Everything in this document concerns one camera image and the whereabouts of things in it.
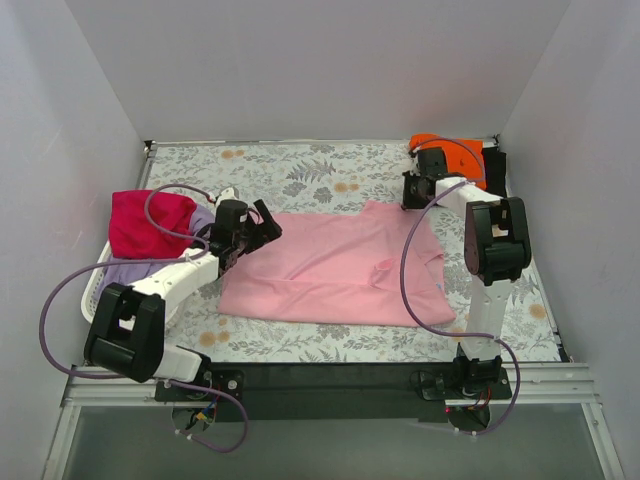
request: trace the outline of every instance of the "pink t-shirt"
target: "pink t-shirt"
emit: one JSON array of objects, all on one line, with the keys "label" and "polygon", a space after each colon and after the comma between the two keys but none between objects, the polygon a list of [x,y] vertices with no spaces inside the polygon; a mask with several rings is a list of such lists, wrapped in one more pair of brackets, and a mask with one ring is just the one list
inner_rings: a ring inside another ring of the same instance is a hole
[{"label": "pink t-shirt", "polygon": [[[282,237],[241,257],[223,277],[218,311],[264,320],[417,326],[400,295],[400,256],[417,211],[369,201],[358,215],[274,215]],[[444,257],[424,220],[407,258],[407,291],[428,324],[455,314]]]}]

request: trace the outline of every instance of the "white wall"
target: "white wall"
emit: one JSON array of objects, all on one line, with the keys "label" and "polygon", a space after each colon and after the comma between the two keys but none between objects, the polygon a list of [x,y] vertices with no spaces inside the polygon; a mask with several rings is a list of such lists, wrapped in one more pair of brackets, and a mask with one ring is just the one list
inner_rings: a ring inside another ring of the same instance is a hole
[{"label": "white wall", "polygon": [[[0,0],[0,476],[39,478],[65,375],[38,345],[38,315],[62,277],[94,261],[112,190],[133,187],[142,144],[63,0]],[[49,338],[79,361],[78,281]]]},{"label": "white wall", "polygon": [[573,0],[504,129],[570,354],[640,478],[640,5]]},{"label": "white wall", "polygon": [[502,130],[569,0],[67,0],[141,137]]}]

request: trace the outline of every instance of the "table surface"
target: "table surface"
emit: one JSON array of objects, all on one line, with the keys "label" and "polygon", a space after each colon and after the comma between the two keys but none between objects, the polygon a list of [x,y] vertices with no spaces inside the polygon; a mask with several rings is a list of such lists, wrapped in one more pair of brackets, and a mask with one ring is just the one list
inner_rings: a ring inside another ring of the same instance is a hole
[{"label": "table surface", "polygon": [[[247,202],[263,199],[272,212],[356,214],[369,199],[400,202],[402,172],[412,160],[400,143],[228,144],[162,146],[148,188],[187,183],[212,193],[235,186]],[[197,194],[182,191],[199,203]],[[440,326],[463,332],[471,277],[463,258],[464,223],[452,212],[429,212],[445,252],[445,290],[457,318]],[[285,323],[216,313],[221,282],[186,301],[167,341],[217,362],[438,362],[450,361],[455,339],[420,328]],[[553,329],[530,267],[508,300],[502,338],[521,361],[559,361]]]}]

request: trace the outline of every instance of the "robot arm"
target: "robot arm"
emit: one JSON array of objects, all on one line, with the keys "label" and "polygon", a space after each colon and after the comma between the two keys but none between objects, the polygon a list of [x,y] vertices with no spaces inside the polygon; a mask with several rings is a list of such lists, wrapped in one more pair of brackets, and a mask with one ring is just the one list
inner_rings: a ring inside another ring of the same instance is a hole
[{"label": "robot arm", "polygon": [[[108,285],[98,301],[85,359],[137,382],[164,378],[202,383],[199,377],[206,374],[210,360],[164,343],[165,312],[222,276],[239,256],[282,235],[264,202],[258,200],[254,206],[261,217],[259,223],[249,215],[248,205],[235,199],[232,189],[225,190],[216,201],[215,222],[197,234],[208,242],[208,252],[202,255],[203,246],[194,242],[183,254],[186,261],[170,264],[131,285]],[[190,260],[198,254],[201,256]]]},{"label": "robot arm", "polygon": [[[446,171],[442,149],[423,149],[417,156],[419,175],[404,173],[404,208],[424,208],[435,196],[465,180]],[[513,283],[531,263],[524,203],[467,184],[439,204],[465,221],[464,258],[471,274],[466,332],[499,337]],[[502,363],[499,346],[488,338],[464,337],[454,363],[460,367],[465,388],[482,388],[497,381]]]}]

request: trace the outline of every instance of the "white laundry basket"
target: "white laundry basket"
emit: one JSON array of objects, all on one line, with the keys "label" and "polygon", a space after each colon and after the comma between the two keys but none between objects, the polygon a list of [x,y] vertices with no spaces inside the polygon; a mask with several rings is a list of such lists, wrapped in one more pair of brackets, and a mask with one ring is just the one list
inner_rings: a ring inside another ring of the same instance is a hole
[{"label": "white laundry basket", "polygon": [[[100,254],[100,258],[98,262],[106,262],[111,256],[111,245],[107,242],[102,249],[102,253]],[[102,278],[104,277],[104,269],[96,268],[91,272],[91,278],[89,278],[89,283],[84,289],[84,293],[82,294],[82,301],[80,304],[80,309],[82,310],[82,315],[87,320],[87,322],[93,322],[93,316],[96,313],[96,307],[98,306],[98,302],[93,299],[93,294],[98,289],[100,282],[102,282]],[[171,328],[178,321],[179,318],[182,317],[182,312],[185,309],[185,305],[188,299],[182,302],[178,307],[174,308],[171,312],[169,312],[165,317],[165,330]],[[134,320],[120,320],[120,326],[122,328],[126,328],[127,330],[131,330],[133,328]]]}]

